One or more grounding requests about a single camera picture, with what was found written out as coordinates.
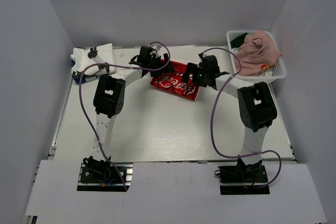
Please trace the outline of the white red-print t-shirt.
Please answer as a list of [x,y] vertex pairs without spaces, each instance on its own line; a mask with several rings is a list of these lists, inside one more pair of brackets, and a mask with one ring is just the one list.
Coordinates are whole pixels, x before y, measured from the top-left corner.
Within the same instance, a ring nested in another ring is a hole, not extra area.
[[150,85],[169,94],[196,101],[199,87],[192,84],[192,75],[190,75],[188,83],[181,81],[187,65],[171,61],[171,66],[174,68],[173,72],[153,77]]

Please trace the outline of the dark green t-shirt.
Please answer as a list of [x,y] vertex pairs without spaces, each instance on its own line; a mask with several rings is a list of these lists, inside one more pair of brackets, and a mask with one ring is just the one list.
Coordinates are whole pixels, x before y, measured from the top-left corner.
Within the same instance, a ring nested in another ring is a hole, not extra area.
[[243,33],[241,35],[236,36],[233,40],[230,41],[230,45],[232,48],[239,48],[241,45],[244,44],[245,37],[248,33]]

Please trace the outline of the pink t-shirt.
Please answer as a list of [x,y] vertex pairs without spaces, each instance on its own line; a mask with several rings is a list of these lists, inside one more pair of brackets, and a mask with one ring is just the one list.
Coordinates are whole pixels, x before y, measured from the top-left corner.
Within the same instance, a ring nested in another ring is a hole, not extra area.
[[271,36],[262,30],[241,35],[242,44],[235,46],[235,67],[243,77],[259,76],[275,66],[281,56]]

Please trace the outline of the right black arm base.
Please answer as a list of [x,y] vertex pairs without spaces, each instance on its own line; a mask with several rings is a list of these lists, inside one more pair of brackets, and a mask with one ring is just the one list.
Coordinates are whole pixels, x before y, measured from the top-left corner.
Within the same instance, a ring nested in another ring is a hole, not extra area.
[[219,178],[220,194],[233,195],[269,195],[269,186],[262,187],[268,183],[267,172],[264,165],[261,169],[243,178],[236,166],[219,166],[214,175]]

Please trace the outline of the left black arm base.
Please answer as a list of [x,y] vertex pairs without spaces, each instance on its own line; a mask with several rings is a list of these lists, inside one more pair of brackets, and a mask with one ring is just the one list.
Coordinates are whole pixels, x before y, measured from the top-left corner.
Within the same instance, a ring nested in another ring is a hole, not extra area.
[[88,168],[82,164],[77,183],[77,191],[88,192],[122,192],[126,190],[120,179],[122,176],[126,188],[129,188],[132,180],[133,167],[131,165],[118,166],[119,174],[114,167],[105,174],[99,174],[92,168]]

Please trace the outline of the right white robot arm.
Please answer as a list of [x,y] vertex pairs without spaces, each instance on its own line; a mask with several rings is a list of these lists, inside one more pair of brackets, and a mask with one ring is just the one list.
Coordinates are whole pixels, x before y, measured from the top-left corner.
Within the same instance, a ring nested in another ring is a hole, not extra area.
[[[236,79],[233,74],[221,72],[217,58],[200,56],[200,63],[189,62],[182,75],[183,83],[197,87],[211,87],[218,91],[211,112],[210,135],[215,152],[225,158],[237,159],[237,175],[247,182],[255,177],[261,168],[261,153],[265,135],[277,117],[268,84],[251,83]],[[227,156],[218,150],[214,139],[214,115],[219,96],[225,92],[238,100],[240,119],[245,126],[242,149],[238,156]]]

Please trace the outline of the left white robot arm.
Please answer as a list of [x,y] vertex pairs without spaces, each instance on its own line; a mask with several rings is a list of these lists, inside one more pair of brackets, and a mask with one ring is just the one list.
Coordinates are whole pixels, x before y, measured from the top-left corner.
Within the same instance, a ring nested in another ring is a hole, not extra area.
[[129,61],[128,66],[122,67],[118,73],[104,74],[99,78],[93,99],[96,112],[94,159],[111,164],[111,154],[107,149],[112,140],[115,120],[124,106],[126,88],[148,73],[156,77],[173,70],[170,52],[160,56],[161,48],[166,49],[167,46],[158,41],[141,46],[139,54]]

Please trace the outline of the folded blue t-shirt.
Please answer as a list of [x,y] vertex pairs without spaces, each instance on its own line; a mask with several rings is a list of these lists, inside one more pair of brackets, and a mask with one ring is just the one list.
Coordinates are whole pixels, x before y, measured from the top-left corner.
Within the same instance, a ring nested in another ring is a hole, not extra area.
[[[71,74],[71,77],[73,78],[73,80],[75,81],[76,84],[79,84],[79,82],[80,82],[80,74],[75,74],[73,72]],[[82,83],[91,82],[91,81],[97,80],[97,79],[98,79],[97,75],[93,75],[93,76],[84,75],[83,78],[82,78]]]

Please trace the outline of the folded white printed t-shirt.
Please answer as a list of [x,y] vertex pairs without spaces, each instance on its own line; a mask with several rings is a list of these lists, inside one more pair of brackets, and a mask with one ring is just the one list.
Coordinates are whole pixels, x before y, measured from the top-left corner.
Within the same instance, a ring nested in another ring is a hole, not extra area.
[[70,55],[73,63],[71,75],[73,78],[79,78],[86,67],[95,63],[102,63],[99,66],[93,66],[85,71],[85,76],[100,76],[102,74],[113,74],[116,72],[115,67],[107,67],[108,64],[115,64],[112,43],[91,47],[91,48],[74,48]]

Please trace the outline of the white plastic basket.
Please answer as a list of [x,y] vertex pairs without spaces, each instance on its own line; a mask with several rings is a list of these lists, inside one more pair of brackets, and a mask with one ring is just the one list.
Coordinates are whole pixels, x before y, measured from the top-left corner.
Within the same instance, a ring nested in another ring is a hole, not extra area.
[[[236,49],[233,49],[230,45],[230,41],[233,40],[236,36],[241,35],[243,33],[248,33],[248,34],[254,34],[256,31],[255,30],[229,30],[226,33],[226,39],[227,39],[227,44],[228,44],[228,49],[231,52],[235,52]],[[239,78],[244,81],[252,82],[252,83],[258,83],[258,82],[266,82],[266,83],[272,83],[273,81],[277,79],[283,79],[286,76],[286,70],[285,66],[282,60],[282,57],[279,57],[277,62],[275,63],[273,67],[273,75],[272,77],[264,77],[264,76],[241,76],[238,75],[236,78]]]

